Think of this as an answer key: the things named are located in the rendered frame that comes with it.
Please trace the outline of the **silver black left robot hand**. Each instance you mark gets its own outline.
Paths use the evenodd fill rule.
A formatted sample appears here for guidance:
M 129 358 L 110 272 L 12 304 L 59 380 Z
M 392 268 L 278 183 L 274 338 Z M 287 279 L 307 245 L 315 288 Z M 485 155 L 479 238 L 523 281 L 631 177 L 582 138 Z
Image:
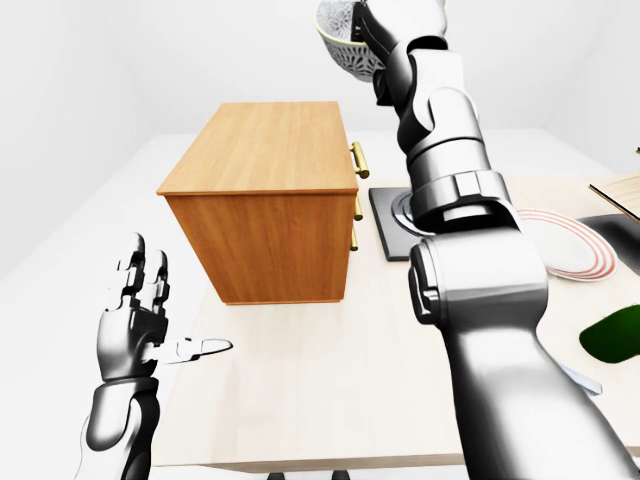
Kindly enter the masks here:
M 144 238 L 132 233 L 119 255 L 98 328 L 104 381 L 150 376 L 157 364 L 197 361 L 233 348 L 225 339 L 168 339 L 164 303 L 169 291 L 166 254 L 158 250 L 147 257 Z

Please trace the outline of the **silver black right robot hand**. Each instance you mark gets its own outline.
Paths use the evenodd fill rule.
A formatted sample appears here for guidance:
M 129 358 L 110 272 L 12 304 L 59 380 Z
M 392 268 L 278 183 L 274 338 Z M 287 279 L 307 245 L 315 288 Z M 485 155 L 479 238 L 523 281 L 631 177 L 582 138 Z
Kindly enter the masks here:
M 351 39 L 366 43 L 383 64 L 374 76 L 378 103 L 403 106 L 413 84 L 409 53 L 446 50 L 445 0 L 359 0 L 354 3 Z

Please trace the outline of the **white patterned bowl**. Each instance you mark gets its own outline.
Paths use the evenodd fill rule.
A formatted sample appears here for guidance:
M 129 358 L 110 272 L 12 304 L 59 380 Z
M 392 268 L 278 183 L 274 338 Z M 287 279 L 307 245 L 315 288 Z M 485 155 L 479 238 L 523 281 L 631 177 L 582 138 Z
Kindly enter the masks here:
M 334 62 L 357 80 L 371 83 L 384 65 L 360 40 L 352 39 L 355 0 L 319 0 L 314 25 Z

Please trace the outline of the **wooden cabinet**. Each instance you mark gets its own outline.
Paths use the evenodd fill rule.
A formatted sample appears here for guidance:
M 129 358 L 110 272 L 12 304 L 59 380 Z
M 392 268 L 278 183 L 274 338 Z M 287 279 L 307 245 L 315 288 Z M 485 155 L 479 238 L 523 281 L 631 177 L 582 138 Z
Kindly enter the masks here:
M 340 301 L 357 192 L 320 101 L 221 105 L 158 188 L 228 305 Z

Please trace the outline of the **flat dark stove plate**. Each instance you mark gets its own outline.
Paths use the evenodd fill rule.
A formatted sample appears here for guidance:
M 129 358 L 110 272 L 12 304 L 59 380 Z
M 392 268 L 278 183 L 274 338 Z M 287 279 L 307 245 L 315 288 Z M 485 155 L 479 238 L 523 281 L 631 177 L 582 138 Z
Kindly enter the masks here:
M 412 246 L 428 235 L 413 223 L 411 196 L 410 188 L 369 189 L 370 204 L 388 261 L 407 261 Z

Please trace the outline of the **white plate with red rings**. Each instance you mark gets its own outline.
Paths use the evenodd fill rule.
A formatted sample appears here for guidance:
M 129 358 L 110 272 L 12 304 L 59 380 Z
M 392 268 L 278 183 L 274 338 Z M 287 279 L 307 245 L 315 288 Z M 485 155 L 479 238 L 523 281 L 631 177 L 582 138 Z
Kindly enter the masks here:
M 550 274 L 568 280 L 595 282 L 617 273 L 617 253 L 591 227 L 548 210 L 521 209 L 518 214 L 521 231 L 534 243 Z

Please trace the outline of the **dark green rounded object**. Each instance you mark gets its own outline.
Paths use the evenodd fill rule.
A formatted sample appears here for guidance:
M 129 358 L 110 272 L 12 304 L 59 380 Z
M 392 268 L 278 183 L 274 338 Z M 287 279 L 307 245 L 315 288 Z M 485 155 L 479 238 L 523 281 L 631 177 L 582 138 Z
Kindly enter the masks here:
M 640 304 L 620 309 L 579 335 L 581 346 L 604 363 L 617 364 L 640 355 Z

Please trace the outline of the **white flat box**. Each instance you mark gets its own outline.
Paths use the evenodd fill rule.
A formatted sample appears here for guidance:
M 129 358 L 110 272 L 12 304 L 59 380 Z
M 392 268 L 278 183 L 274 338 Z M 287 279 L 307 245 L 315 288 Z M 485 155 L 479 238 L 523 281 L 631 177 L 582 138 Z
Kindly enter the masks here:
M 560 364 L 560 368 L 569 376 L 569 378 L 582 388 L 582 390 L 590 397 L 596 397 L 603 393 L 602 385 L 596 380 L 583 375 L 565 365 Z

